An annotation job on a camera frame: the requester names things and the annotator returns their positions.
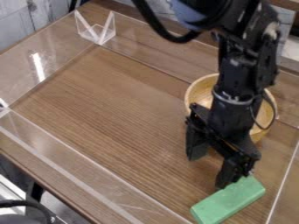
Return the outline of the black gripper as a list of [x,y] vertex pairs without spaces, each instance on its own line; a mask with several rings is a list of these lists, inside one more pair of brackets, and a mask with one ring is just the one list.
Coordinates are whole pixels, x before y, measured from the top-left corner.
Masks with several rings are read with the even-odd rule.
[[195,102],[190,105],[186,155],[190,161],[195,161],[207,155],[211,147],[223,156],[215,182],[218,189],[247,177],[262,158],[250,136],[260,106],[260,95],[230,100],[216,94],[212,94],[210,108]]

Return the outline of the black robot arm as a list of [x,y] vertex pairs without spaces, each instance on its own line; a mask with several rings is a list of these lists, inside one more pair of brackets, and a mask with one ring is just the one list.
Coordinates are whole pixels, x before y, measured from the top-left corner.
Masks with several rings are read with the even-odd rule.
[[186,152],[199,159],[212,147],[224,157],[219,189],[246,177],[260,152],[251,129],[258,122],[267,88],[275,84],[279,18],[267,0],[174,0],[178,20],[194,33],[215,31],[219,39],[219,77],[210,107],[194,102],[187,117]]

